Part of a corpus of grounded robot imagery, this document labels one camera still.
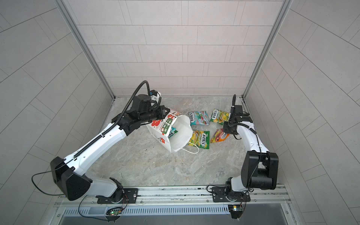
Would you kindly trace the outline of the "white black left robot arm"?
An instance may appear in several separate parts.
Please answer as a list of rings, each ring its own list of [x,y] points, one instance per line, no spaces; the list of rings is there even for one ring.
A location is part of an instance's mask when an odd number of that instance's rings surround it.
[[[129,136],[142,125],[161,121],[170,109],[159,106],[148,111],[127,111],[117,115],[108,126],[85,146],[65,158],[56,157],[51,163],[52,178],[64,196],[74,201],[84,196],[95,196],[99,202],[118,203],[124,199],[123,186],[114,178],[86,176],[87,170],[113,145]]]

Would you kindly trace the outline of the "orange snack packet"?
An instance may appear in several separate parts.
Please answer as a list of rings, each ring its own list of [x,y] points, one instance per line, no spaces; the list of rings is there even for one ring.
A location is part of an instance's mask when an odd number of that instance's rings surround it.
[[[229,137],[229,134],[227,134],[223,128],[217,129],[214,136],[210,140],[211,143],[218,143],[226,140]]]

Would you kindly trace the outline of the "teal Fox's candy packet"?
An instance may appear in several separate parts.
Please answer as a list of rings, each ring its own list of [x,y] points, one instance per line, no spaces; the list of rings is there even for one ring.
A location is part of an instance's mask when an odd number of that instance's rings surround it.
[[[210,119],[206,111],[189,112],[190,125],[209,125]]]
[[[171,131],[168,135],[168,138],[172,137],[173,135],[175,135],[178,132],[178,130],[174,127],[171,128]]]

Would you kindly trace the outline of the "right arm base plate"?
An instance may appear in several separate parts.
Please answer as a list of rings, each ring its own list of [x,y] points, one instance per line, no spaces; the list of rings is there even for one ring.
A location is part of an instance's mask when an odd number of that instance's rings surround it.
[[[211,193],[213,202],[215,203],[240,203],[251,201],[247,191],[234,192],[232,190],[227,190],[225,186],[213,185],[209,185],[207,191]]]

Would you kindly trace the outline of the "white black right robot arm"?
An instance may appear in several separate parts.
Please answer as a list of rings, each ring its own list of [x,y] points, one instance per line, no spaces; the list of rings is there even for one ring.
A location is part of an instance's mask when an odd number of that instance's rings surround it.
[[[243,141],[246,155],[241,175],[229,178],[225,195],[229,201],[249,201],[249,192],[253,189],[274,190],[277,186],[278,156],[270,152],[261,142],[253,123],[225,122],[226,134],[239,135]]]

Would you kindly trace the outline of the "white floral paper bag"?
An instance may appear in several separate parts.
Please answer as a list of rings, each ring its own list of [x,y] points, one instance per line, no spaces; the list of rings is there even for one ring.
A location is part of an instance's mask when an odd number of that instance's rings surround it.
[[[193,136],[190,118],[173,109],[164,119],[153,121],[146,127],[151,135],[171,153],[184,150]]]

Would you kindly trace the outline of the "yellow green Fox's candy packet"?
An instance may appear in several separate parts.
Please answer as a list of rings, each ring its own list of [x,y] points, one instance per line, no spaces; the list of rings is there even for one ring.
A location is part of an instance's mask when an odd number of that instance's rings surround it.
[[[220,111],[218,109],[214,109],[211,115],[211,122],[218,123],[220,125],[223,125],[224,122],[227,122],[229,120],[230,113]]]

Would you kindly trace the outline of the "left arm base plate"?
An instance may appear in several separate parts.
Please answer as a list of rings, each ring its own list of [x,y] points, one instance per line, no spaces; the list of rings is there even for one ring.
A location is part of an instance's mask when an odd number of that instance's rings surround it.
[[[110,197],[96,196],[98,204],[133,204],[136,203],[138,188],[116,190]]]

